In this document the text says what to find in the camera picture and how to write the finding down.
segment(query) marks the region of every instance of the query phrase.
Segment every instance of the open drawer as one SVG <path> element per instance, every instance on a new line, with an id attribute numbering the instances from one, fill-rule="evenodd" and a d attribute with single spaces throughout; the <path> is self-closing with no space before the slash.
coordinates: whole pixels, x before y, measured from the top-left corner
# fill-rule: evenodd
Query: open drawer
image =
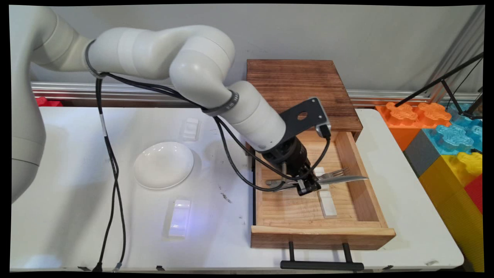
<path id="1" fill-rule="evenodd" d="M 314 130 L 297 137 L 305 145 L 309 161 L 316 161 L 324 139 Z M 319 166 L 325 172 L 348 167 L 349 175 L 368 176 L 350 132 L 332 132 L 331 144 Z M 258 186 L 279 178 L 259 162 L 254 173 Z M 288 248 L 293 242 L 300 249 L 342 249 L 348 243 L 354 250 L 377 250 L 396 235 L 386 224 L 370 180 L 332 184 L 329 189 L 337 212 L 337 218 L 332 219 L 323 217 L 317 191 L 299 196 L 296 189 L 256 190 L 251 248 Z"/>

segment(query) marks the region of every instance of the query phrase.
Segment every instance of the red object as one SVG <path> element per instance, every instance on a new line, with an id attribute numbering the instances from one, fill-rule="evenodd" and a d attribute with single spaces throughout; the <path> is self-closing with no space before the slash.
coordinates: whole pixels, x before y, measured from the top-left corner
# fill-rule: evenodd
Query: red object
<path id="1" fill-rule="evenodd" d="M 465 191 L 468 196 L 470 196 L 473 203 L 477 206 L 480 213 L 484 214 L 482 211 L 482 174 L 465 186 Z"/>
<path id="2" fill-rule="evenodd" d="M 56 107 L 56 106 L 63 106 L 61 102 L 57 100 L 48 100 L 46 97 L 37 97 L 36 102 L 38 103 L 39 107 L 42 106 L 51 106 L 51 107 Z"/>

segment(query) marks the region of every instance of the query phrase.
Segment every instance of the table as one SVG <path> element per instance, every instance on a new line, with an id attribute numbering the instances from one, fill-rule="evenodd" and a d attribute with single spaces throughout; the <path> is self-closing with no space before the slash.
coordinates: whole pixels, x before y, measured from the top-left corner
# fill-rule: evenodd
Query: table
<path id="1" fill-rule="evenodd" d="M 366 269 L 440 269 L 463 256 L 405 157 L 374 110 L 357 109 L 364 129 L 357 141 L 388 226 L 397 236 L 377 251 L 352 250 Z M 41 107 L 46 146 L 33 184 L 12 204 L 10 270 L 92 269 L 110 214 L 113 177 L 97 108 Z M 104 108 L 120 166 L 127 228 L 122 270 L 278 269 L 288 250 L 251 249 L 252 190 L 233 172 L 214 121 L 193 108 Z M 191 175 L 180 185 L 153 191 L 135 181 L 137 155 L 161 141 L 181 141 L 189 118 L 201 122 Z M 228 139 L 233 160 L 251 178 L 250 158 Z M 167 236 L 173 201 L 192 209 L 184 240 Z M 103 269 L 120 257 L 118 213 L 110 230 Z M 344 261 L 342 250 L 295 250 L 307 261 Z"/>

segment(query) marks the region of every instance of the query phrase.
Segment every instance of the scuff mark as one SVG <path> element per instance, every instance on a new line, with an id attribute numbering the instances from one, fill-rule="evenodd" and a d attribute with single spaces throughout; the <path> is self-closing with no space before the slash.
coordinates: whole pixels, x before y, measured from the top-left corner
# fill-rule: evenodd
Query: scuff mark
<path id="1" fill-rule="evenodd" d="M 432 266 L 433 264 L 437 264 L 437 263 L 439 263 L 439 262 L 438 262 L 438 261 L 430 261 L 430 262 L 428 262 L 428 263 L 425 263 L 425 265 L 426 265 L 426 266 L 428 266 L 428 267 L 430 267 L 430 266 Z"/>
<path id="2" fill-rule="evenodd" d="M 227 202 L 229 202 L 230 204 L 232 203 L 232 201 L 230 201 L 230 199 L 228 199 L 228 197 L 226 196 L 225 193 L 221 192 L 221 195 L 223 195 L 223 199 L 225 199 Z"/>

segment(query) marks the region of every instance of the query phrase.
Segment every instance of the knife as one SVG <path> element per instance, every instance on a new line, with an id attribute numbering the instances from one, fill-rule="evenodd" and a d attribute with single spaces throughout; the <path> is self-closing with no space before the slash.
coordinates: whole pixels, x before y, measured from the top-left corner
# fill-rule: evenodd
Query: knife
<path id="1" fill-rule="evenodd" d="M 368 180 L 368 179 L 369 178 L 362 177 L 362 176 L 339 176 L 339 177 L 332 177 L 332 178 L 327 178 L 327 179 L 320 179 L 317 182 L 320 185 L 330 185 L 330 184 L 347 183 L 347 182 L 361 181 L 361 180 Z M 297 187 L 297 183 L 287 184 L 287 186 L 284 186 L 275 192 L 279 192 L 279 191 L 290 189 L 290 188 L 296 188 L 296 187 Z"/>

